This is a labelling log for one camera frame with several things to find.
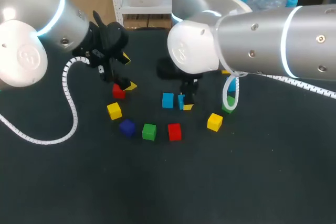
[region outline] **green block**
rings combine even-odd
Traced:
[[[233,104],[235,104],[235,101],[236,99],[234,99],[233,97],[231,96],[227,96],[227,103],[230,105],[230,106],[233,106]],[[222,110],[224,110],[226,113],[229,113],[231,114],[233,112],[233,110],[228,110],[227,108],[224,107],[224,104],[222,105]]]
[[[145,124],[142,130],[142,139],[154,141],[156,137],[156,125]]]

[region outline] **red block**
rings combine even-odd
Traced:
[[[168,124],[169,141],[181,141],[182,132],[179,123]]]
[[[121,90],[118,84],[113,85],[113,97],[116,99],[124,100],[125,99],[125,91]]]

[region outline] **black table surface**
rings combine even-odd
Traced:
[[[200,81],[192,111],[161,107],[178,81],[156,77],[167,56],[165,31],[134,31],[116,64],[138,88],[119,102],[111,121],[112,85],[97,69],[77,63],[69,88],[79,127],[64,143],[28,143],[0,125],[0,223],[328,223],[336,222],[336,103],[288,84],[249,75],[240,80],[238,108],[221,111],[225,77]],[[31,87],[0,93],[0,113],[31,137],[52,140],[72,126],[61,88],[71,55],[47,47],[46,76]],[[332,82],[310,82],[336,90]],[[218,133],[211,113],[224,116]],[[118,124],[136,123],[127,138]],[[157,125],[155,142],[141,139]],[[180,123],[183,140],[170,143],[167,125]]]

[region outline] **blue light strip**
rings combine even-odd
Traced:
[[[285,69],[286,73],[291,76],[292,78],[297,78],[289,69],[288,63],[287,63],[287,56],[286,56],[286,40],[287,40],[287,33],[289,29],[290,22],[292,21],[294,14],[301,8],[302,6],[296,7],[292,12],[289,14],[285,25],[284,29],[282,30],[282,35],[281,35],[281,45],[280,45],[280,50],[281,50],[281,60],[282,60],[282,65],[283,68]]]
[[[177,22],[183,21],[183,19],[176,17],[173,13],[172,13],[172,18],[173,18],[173,20],[175,20]]]
[[[51,19],[51,21],[42,30],[37,32],[37,36],[41,36],[43,34],[46,34],[47,32],[49,32],[52,29],[52,27],[56,24],[56,22],[61,17],[61,15],[63,13],[63,10],[64,10],[64,6],[65,6],[65,0],[60,0],[58,9],[56,11],[56,14],[54,15],[54,17]]]

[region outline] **cable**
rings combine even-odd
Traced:
[[[325,97],[330,97],[330,98],[336,99],[336,92],[333,92],[333,91],[330,91],[330,90],[327,90],[327,89],[323,89],[323,88],[305,83],[303,81],[298,81],[298,80],[288,78],[288,77],[284,77],[284,76],[270,76],[270,75],[266,75],[266,74],[258,74],[258,75],[259,76],[264,76],[264,77],[267,77],[267,78],[271,78],[271,79],[274,79],[274,80],[277,80],[277,81],[282,81],[282,82],[288,83],[290,85],[293,85],[295,87],[302,88],[302,89],[308,90],[308,91],[313,92],[313,93],[321,94]],[[235,103],[234,103],[233,106],[230,106],[227,102],[227,91],[228,91],[228,88],[230,86],[230,83],[235,78],[236,78]],[[223,104],[224,104],[225,108],[227,108],[228,110],[234,110],[237,107],[238,99],[239,99],[239,78],[238,77],[235,77],[235,76],[232,76],[232,75],[229,76],[229,78],[226,80],[226,82],[224,84],[224,87],[223,87],[222,98],[223,98]]]
[[[31,143],[34,144],[41,144],[41,145],[51,145],[51,144],[59,144],[61,142],[64,142],[65,140],[69,139],[72,137],[72,135],[75,133],[77,126],[78,126],[78,117],[77,117],[77,111],[76,111],[76,107],[74,104],[74,101],[71,98],[69,89],[68,89],[68,71],[70,69],[70,67],[72,66],[72,64],[74,64],[75,62],[83,62],[85,64],[90,64],[90,61],[85,58],[85,57],[74,57],[72,59],[70,59],[64,69],[63,69],[63,74],[62,74],[62,85],[63,85],[63,91],[64,94],[68,100],[68,103],[70,105],[71,111],[72,111],[72,117],[73,117],[73,125],[72,128],[70,130],[70,132],[65,135],[64,137],[61,137],[59,139],[56,140],[52,140],[52,141],[43,141],[43,140],[37,140],[35,138],[32,138],[30,136],[27,136],[26,134],[24,134],[23,132],[21,132],[20,130],[18,130],[14,125],[12,125],[7,119],[5,119],[1,114],[0,114],[0,121],[2,121],[9,129],[11,129],[15,134],[17,134],[19,137],[23,138],[24,140],[27,140]]]

